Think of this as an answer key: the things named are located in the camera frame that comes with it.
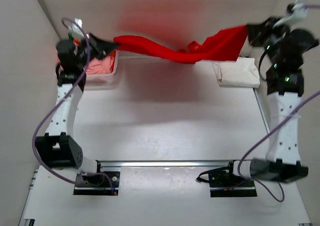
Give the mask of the red t shirt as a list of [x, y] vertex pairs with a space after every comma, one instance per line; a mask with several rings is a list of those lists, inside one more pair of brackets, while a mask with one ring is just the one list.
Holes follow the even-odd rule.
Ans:
[[236, 61], [248, 37], [246, 25], [220, 30], [208, 37], [203, 44], [192, 41], [187, 49], [173, 50], [148, 38], [136, 35], [121, 35], [113, 38], [119, 43], [119, 51], [126, 51], [176, 63], [194, 64], [202, 60]]

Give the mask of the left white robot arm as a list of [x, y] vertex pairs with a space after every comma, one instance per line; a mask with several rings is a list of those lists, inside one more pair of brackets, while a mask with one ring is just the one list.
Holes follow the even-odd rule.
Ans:
[[104, 181], [105, 173], [98, 162], [84, 156], [73, 138], [73, 126], [78, 104], [86, 84], [86, 67], [94, 59], [103, 60], [119, 46], [89, 34], [75, 44], [62, 39], [56, 44], [57, 99], [51, 121], [43, 136], [35, 138], [35, 149], [42, 163], [49, 168], [72, 168], [86, 172], [93, 185]]

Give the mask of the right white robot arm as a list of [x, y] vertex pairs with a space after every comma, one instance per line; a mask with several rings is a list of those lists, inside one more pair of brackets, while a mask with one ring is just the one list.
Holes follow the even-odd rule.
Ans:
[[269, 146], [264, 159], [237, 160], [224, 173], [224, 181], [236, 186], [244, 179], [289, 184], [305, 178], [309, 169], [301, 164], [298, 144], [298, 110], [304, 105], [303, 54], [317, 46], [319, 39], [303, 28], [290, 29], [287, 18], [270, 17], [246, 26], [249, 44], [264, 49], [260, 61], [271, 62], [266, 72], [270, 108]]

